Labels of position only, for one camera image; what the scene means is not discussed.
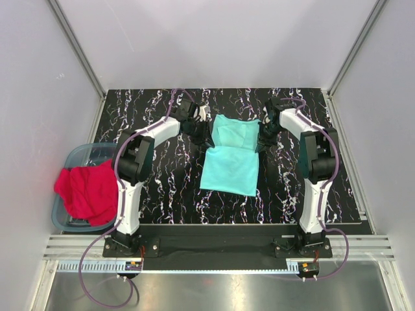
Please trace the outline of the teal t shirt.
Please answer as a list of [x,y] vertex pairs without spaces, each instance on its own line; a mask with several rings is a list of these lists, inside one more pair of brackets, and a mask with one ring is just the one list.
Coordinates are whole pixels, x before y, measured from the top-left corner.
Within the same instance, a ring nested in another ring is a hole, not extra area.
[[240,121],[217,115],[213,122],[215,146],[206,150],[200,188],[256,196],[259,175],[257,136],[259,120]]

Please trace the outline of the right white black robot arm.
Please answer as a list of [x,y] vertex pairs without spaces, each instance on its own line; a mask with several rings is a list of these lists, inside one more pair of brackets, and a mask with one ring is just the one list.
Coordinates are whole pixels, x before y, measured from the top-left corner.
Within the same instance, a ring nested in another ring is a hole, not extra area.
[[291,106],[265,109],[265,119],[259,125],[257,152],[277,143],[278,134],[289,132],[299,141],[298,165],[305,182],[303,209],[294,238],[294,249],[308,257],[324,246],[324,220],[328,192],[340,168],[338,134],[308,119]]

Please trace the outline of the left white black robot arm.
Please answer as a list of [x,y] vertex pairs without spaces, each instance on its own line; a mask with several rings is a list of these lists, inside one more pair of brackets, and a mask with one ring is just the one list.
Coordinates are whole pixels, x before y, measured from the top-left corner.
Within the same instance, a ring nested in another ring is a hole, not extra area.
[[178,121],[173,117],[139,130],[122,132],[112,167],[117,180],[117,216],[111,240],[127,257],[134,256],[140,248],[139,214],[143,184],[152,171],[154,150],[161,143],[179,134],[187,135],[198,146],[213,147],[209,122],[187,118]]

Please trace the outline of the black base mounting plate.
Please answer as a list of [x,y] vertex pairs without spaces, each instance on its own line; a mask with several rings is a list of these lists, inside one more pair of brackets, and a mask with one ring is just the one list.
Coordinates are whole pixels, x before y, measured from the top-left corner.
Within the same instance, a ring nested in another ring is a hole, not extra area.
[[104,257],[149,258],[179,251],[190,253],[253,253],[277,258],[330,259],[325,233],[307,236],[295,224],[142,225],[132,236],[112,233],[104,240]]

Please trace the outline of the translucent blue plastic basket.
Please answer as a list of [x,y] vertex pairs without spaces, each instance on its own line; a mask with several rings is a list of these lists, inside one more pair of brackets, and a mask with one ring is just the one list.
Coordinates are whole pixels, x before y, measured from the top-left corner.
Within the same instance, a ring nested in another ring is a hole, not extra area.
[[[95,167],[101,165],[107,160],[112,160],[116,146],[115,143],[91,143],[81,145],[69,153],[64,168],[72,169],[74,167]],[[115,222],[114,218],[104,225],[91,226],[87,220],[73,218],[66,211],[64,201],[59,194],[55,194],[51,220],[57,229],[69,233],[106,231]]]

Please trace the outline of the red t shirt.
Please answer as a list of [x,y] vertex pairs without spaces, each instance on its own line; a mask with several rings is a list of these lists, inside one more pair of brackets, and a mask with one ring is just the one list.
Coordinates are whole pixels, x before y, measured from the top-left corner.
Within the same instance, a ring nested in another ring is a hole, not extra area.
[[98,166],[63,168],[54,191],[70,216],[93,227],[106,225],[117,215],[118,186],[110,160]]

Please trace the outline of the aluminium frame rail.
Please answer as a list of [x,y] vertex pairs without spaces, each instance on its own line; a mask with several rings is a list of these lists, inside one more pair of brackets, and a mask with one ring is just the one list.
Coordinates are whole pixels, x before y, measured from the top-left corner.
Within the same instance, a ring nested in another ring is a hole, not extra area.
[[[88,246],[87,256],[96,257],[104,251],[104,239],[95,239],[97,235],[51,235],[45,250],[46,257],[80,257]],[[201,252],[255,252],[260,248],[270,248],[277,252],[283,240],[292,240],[283,236],[276,243],[269,236],[161,236],[143,239],[145,255],[160,257],[168,251]],[[351,235],[345,239],[341,235],[330,235],[322,246],[321,258],[342,260],[348,254],[349,260],[394,260],[394,254],[386,236]]]

